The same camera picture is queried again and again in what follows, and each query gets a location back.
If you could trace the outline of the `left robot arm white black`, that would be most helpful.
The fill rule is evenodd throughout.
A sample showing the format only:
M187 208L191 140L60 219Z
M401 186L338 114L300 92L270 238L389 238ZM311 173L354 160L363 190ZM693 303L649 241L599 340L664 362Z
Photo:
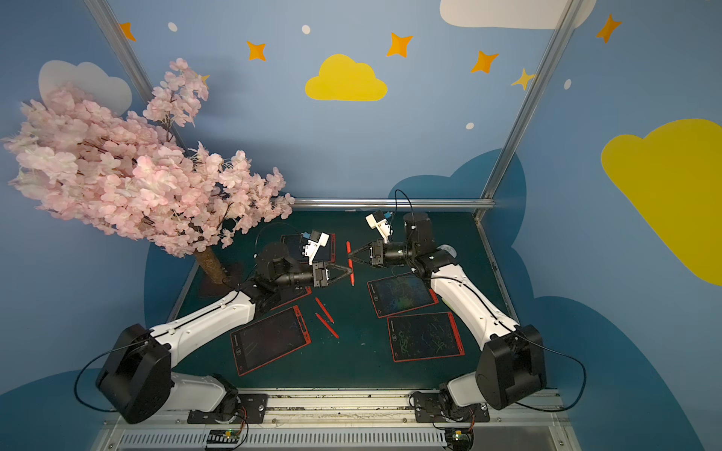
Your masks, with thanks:
M324 288L352 274L333 262L301 263L287 245L273 242L256 258L250 278L220 300L189 315L146 329L123 330L96 387L129 424L167 411L234 415L237 391L219 376L174 372L184 358L218 336L268 313L283 289Z

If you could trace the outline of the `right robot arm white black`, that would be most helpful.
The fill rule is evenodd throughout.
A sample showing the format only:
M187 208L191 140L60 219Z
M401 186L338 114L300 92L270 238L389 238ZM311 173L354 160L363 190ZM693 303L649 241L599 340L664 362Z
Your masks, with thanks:
M475 371L440 388L440 409L460 422L463 409L485 404L502 410L547 387L545 348L539 331L521 326L497 308L470 280L456 250L434 240L425 212L403 217L404 237L392 240L392 214L366 216L380 238L350 252L350 259L377 268L407 266L468 328L481 350Z

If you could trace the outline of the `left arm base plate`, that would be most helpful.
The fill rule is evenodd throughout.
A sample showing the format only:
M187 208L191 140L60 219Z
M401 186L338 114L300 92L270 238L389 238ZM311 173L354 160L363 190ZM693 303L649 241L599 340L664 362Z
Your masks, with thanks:
M261 424L268 403L267 394L227 395L210 412L191 411L187 423L192 425Z

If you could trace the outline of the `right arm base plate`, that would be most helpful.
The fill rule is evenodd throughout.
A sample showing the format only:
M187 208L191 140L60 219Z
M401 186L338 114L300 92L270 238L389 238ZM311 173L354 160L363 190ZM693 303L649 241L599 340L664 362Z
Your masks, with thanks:
M460 407L447 390L439 392L412 392L409 405L417 423L469 423L490 421L486 403Z

